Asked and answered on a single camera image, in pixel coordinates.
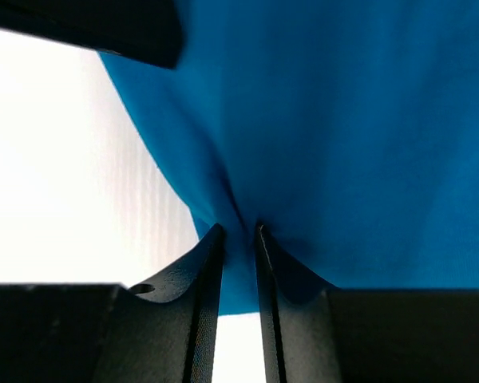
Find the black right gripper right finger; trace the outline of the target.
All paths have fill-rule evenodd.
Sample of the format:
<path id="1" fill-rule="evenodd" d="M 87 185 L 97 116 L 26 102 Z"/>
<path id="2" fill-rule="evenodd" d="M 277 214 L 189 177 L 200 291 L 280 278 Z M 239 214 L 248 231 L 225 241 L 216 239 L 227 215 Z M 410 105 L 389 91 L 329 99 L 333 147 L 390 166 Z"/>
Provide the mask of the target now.
<path id="1" fill-rule="evenodd" d="M 479 290 L 341 289 L 255 230 L 269 382 L 479 382 Z"/>

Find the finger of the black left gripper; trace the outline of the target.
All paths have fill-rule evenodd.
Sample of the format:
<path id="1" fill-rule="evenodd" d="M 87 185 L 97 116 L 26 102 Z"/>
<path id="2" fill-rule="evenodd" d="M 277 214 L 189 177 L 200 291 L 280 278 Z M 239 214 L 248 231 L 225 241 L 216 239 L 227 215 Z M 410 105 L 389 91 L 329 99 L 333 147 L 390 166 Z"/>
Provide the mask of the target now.
<path id="1" fill-rule="evenodd" d="M 173 69 L 183 50 L 174 1 L 0 0 L 0 29 Z"/>

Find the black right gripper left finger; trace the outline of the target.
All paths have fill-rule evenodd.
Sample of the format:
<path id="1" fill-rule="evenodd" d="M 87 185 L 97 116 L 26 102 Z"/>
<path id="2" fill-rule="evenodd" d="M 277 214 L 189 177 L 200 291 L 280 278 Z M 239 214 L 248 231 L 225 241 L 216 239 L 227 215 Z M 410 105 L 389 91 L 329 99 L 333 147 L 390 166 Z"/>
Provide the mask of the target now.
<path id="1" fill-rule="evenodd" d="M 0 284 L 0 382 L 209 382 L 224 238 L 129 288 Z"/>

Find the bright blue t-shirt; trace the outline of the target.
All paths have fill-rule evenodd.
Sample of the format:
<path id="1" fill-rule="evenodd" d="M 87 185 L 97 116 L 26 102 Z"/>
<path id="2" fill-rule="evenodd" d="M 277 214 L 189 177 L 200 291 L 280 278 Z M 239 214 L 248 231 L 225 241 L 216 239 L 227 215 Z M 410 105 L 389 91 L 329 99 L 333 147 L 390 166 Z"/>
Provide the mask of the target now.
<path id="1" fill-rule="evenodd" d="M 182 1 L 164 70 L 102 54 L 197 232 L 221 314 L 258 309 L 264 224 L 343 288 L 479 288 L 479 1 Z"/>

